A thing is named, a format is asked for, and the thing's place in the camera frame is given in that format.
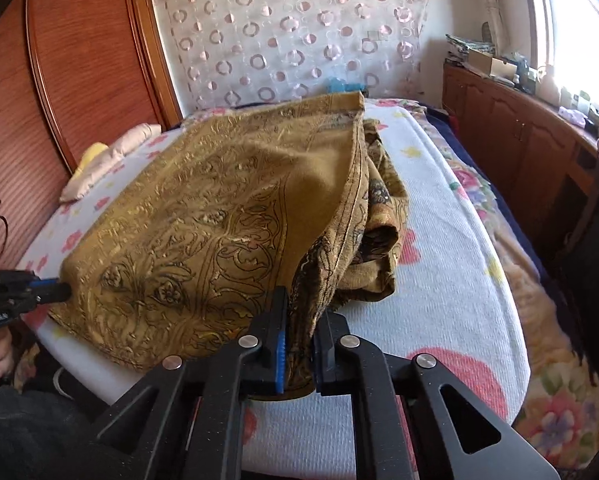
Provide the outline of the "golden brown patterned scarf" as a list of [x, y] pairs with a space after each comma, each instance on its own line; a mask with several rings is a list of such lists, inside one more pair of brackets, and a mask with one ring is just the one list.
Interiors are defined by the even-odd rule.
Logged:
[[396, 289], [409, 197], [358, 92], [185, 127], [63, 261], [51, 318], [145, 372], [203, 358], [288, 295], [285, 394], [313, 390], [322, 314]]

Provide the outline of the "floral quilt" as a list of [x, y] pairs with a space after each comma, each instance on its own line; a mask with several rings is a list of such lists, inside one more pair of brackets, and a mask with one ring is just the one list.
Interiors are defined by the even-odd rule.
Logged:
[[450, 188], [471, 202], [499, 261], [488, 263], [496, 280], [508, 282], [520, 318], [531, 377], [514, 427], [569, 477], [599, 451], [599, 377], [579, 356], [557, 320], [556, 292], [497, 188], [459, 144], [443, 116], [418, 102], [383, 99], [367, 103], [377, 128], [410, 127], [433, 159], [452, 172]]

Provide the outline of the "beige pillow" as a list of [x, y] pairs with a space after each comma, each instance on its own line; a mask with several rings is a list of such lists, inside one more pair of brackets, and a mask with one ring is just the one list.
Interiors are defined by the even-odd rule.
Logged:
[[161, 125], [140, 124], [130, 128], [108, 149], [98, 155], [78, 177], [72, 176], [60, 193], [60, 203], [81, 200], [106, 174], [111, 172], [124, 158], [136, 151], [147, 140], [162, 133]]

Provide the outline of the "wooden headboard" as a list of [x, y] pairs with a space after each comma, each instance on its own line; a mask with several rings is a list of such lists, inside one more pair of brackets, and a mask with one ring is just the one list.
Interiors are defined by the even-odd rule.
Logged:
[[181, 119], [152, 0], [11, 0], [0, 16], [0, 269], [93, 143]]

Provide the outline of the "wooden sideboard cabinet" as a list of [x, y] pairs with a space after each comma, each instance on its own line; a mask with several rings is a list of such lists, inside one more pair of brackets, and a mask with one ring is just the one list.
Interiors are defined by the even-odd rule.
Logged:
[[592, 189], [595, 138], [525, 93], [444, 66], [456, 136], [543, 258], [565, 246]]

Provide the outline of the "cardboard box on cabinet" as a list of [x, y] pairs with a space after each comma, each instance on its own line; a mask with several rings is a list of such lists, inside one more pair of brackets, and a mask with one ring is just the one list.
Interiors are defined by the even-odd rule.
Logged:
[[515, 63], [473, 49], [467, 53], [467, 64], [488, 77], [497, 76], [508, 80], [514, 79], [517, 70]]

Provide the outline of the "white plastic jug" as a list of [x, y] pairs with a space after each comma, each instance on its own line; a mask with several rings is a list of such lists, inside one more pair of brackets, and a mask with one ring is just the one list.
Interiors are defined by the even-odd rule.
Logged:
[[561, 89], [557, 86], [554, 79], [554, 67], [547, 65], [543, 75], [539, 80], [536, 94], [543, 102], [553, 107], [560, 106]]

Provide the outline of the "stack of papers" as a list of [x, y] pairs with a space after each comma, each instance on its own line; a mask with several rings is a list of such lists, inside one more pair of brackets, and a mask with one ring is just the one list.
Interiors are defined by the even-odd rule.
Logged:
[[452, 58], [466, 61], [471, 51], [493, 56], [496, 54], [496, 48], [490, 42], [475, 41], [457, 36], [446, 35], [448, 54]]

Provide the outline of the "circle patterned wall curtain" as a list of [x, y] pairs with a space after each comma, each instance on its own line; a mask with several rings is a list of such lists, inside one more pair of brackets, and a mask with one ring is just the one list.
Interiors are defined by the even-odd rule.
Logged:
[[184, 114], [316, 96], [330, 78], [374, 99], [420, 90], [429, 0], [153, 0]]

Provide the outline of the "window with wooden frame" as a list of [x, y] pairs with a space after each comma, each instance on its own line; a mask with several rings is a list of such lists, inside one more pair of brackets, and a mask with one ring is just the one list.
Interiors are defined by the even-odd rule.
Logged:
[[534, 57], [559, 88], [599, 110], [599, 0], [531, 0]]

